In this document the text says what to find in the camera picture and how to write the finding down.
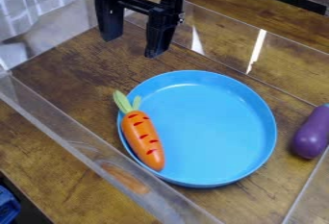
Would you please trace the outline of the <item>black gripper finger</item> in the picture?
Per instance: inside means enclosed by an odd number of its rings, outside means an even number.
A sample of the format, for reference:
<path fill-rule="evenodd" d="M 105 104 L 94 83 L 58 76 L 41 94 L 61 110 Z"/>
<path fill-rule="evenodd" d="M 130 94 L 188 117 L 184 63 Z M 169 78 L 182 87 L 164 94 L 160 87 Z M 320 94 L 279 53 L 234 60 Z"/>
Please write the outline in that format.
<path fill-rule="evenodd" d="M 148 47 L 145 53 L 148 58 L 153 59 L 169 50 L 177 26 L 182 22 L 182 9 L 154 7 L 149 11 Z"/>
<path fill-rule="evenodd" d="M 95 0 L 95 11 L 101 36 L 105 41 L 111 41 L 123 34 L 125 8 L 118 0 Z"/>

